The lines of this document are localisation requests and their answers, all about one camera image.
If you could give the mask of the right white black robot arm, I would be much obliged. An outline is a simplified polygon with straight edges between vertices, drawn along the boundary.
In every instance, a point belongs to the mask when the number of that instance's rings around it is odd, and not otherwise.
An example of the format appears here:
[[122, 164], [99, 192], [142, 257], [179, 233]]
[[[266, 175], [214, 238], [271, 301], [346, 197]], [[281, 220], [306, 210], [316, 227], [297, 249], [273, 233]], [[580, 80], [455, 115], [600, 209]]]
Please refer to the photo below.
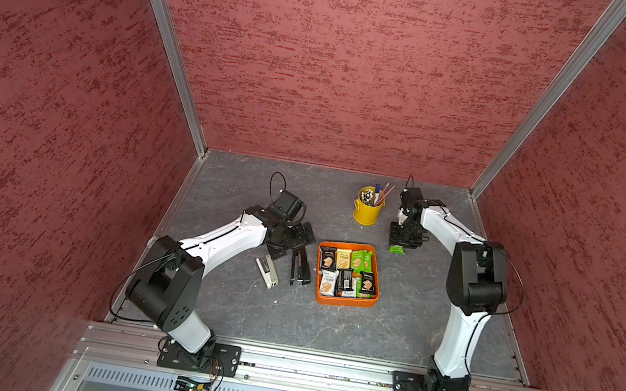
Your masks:
[[508, 298], [505, 249], [467, 228], [445, 203], [425, 199], [418, 188], [405, 189], [400, 198], [397, 219], [390, 227], [390, 243], [416, 249], [430, 236], [451, 256], [445, 283], [451, 313], [422, 389], [468, 391], [470, 360], [480, 335]]

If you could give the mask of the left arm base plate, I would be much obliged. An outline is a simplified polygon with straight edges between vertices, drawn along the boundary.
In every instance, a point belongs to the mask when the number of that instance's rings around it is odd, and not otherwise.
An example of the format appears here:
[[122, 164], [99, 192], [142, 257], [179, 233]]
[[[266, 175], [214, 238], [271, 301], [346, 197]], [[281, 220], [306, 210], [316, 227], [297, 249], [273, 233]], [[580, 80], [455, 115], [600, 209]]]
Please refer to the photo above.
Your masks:
[[243, 349], [239, 346], [215, 343], [206, 345], [202, 352], [191, 353], [178, 341], [165, 340], [160, 345], [158, 367], [191, 371], [197, 374], [235, 377]]

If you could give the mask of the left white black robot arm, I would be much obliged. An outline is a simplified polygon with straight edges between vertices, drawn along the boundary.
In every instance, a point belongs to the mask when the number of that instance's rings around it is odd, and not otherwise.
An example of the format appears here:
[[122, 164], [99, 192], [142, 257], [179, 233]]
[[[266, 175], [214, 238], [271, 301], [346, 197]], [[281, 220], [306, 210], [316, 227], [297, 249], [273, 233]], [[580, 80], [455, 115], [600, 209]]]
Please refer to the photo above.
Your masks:
[[190, 355], [208, 356], [214, 332], [195, 312], [202, 281], [236, 255], [266, 246], [275, 259], [316, 241], [309, 222], [289, 224], [262, 207], [248, 208], [234, 221], [209, 233], [176, 241], [151, 242], [139, 270], [127, 280], [129, 302]]

